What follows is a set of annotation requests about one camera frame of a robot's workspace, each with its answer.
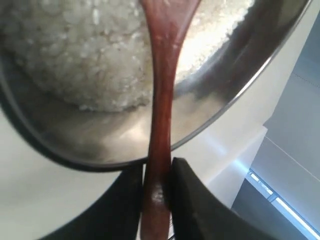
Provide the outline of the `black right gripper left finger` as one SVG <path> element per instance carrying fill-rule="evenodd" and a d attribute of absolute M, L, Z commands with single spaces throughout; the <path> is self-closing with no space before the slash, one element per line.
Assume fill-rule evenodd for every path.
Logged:
<path fill-rule="evenodd" d="M 78 217 L 45 240 L 135 240 L 143 191 L 143 167 L 121 172 L 108 190 Z"/>

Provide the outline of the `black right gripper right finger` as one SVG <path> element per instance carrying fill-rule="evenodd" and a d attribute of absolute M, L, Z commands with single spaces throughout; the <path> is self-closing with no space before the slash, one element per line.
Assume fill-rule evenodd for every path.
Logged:
<path fill-rule="evenodd" d="M 171 213 L 177 240 L 270 240 L 221 203 L 201 182 L 188 162 L 171 165 Z"/>

